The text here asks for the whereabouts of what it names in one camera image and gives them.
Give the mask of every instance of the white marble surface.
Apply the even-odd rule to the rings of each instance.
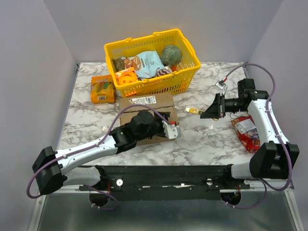
[[[185,112],[186,107],[206,109],[220,91],[215,87],[238,63],[202,63],[185,93],[174,95],[182,137],[175,141],[136,147],[116,156],[89,164],[98,165],[225,165],[247,162],[250,154],[242,146],[230,123],[229,114],[215,122]],[[87,143],[105,134],[118,113],[116,103],[92,104],[90,82],[93,76],[109,74],[106,63],[82,63],[76,79],[59,149]],[[237,82],[244,78],[242,68],[226,82],[226,98],[235,98]]]

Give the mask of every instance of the white wall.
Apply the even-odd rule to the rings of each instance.
[[[201,61],[248,61],[282,0],[44,0],[73,57],[104,61],[104,44],[179,28]]]
[[[285,135],[300,149],[293,183],[297,206],[308,230],[307,11],[307,0],[284,0],[249,62],[268,68],[276,79],[273,110]],[[270,78],[262,71],[249,67],[248,74],[258,89],[271,90]]]
[[[57,144],[76,64],[42,0],[1,1],[0,31],[0,230],[21,231],[31,166]]]

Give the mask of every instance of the chip bag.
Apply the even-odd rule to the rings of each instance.
[[[115,90],[111,75],[92,77],[91,101],[92,103],[115,102]]]
[[[260,148],[260,138],[253,119],[250,116],[241,116],[231,123],[245,149],[250,153],[256,153]]]

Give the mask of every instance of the red snack bag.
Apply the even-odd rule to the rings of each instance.
[[[253,119],[241,116],[231,121],[242,145],[250,153],[256,153],[260,148],[260,138]]]

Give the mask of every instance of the yellow basket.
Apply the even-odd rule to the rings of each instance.
[[[178,46],[183,54],[176,71],[169,75],[118,85],[113,59],[133,57],[144,51],[157,51],[160,56],[164,47],[170,44]],[[127,38],[122,41],[107,43],[104,49],[107,67],[113,77],[114,85],[124,98],[162,92],[178,94],[187,91],[195,72],[201,66],[192,45],[179,29],[154,32],[152,35],[137,39]]]

